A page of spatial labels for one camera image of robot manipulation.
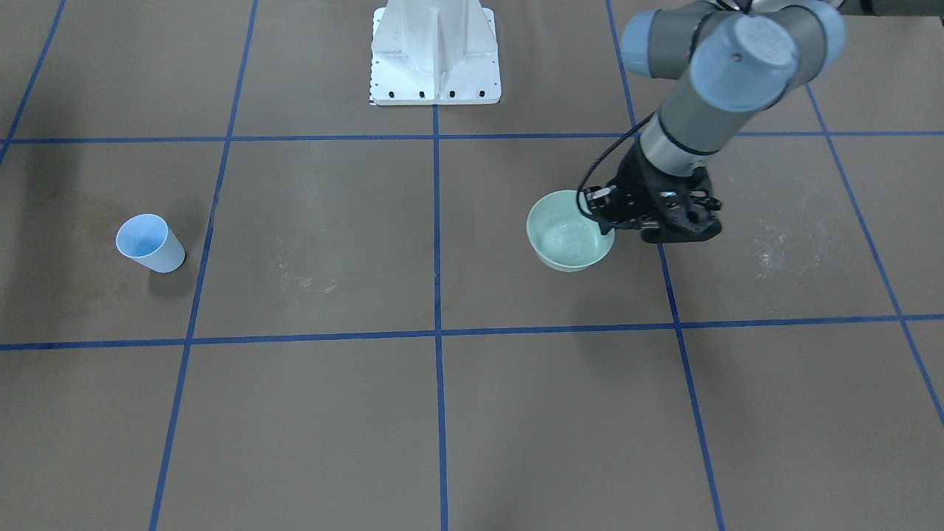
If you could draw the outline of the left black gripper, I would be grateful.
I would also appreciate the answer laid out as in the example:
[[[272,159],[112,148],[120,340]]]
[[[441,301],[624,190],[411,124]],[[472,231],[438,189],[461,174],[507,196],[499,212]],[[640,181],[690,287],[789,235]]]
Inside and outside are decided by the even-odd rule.
[[[590,218],[600,231],[674,229],[670,203],[680,202],[682,177],[657,168],[635,142],[618,165],[617,174],[590,199]]]

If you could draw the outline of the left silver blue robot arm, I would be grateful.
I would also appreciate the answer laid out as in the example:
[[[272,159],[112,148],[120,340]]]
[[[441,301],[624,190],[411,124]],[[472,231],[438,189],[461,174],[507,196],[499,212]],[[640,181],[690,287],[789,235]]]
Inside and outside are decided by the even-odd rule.
[[[577,186],[577,210],[599,228],[638,231],[650,244],[702,242],[722,230],[707,165],[755,115],[835,63],[846,41],[839,10],[796,1],[725,10],[697,1],[628,22],[624,67],[673,87],[620,136],[633,144],[603,186]]]

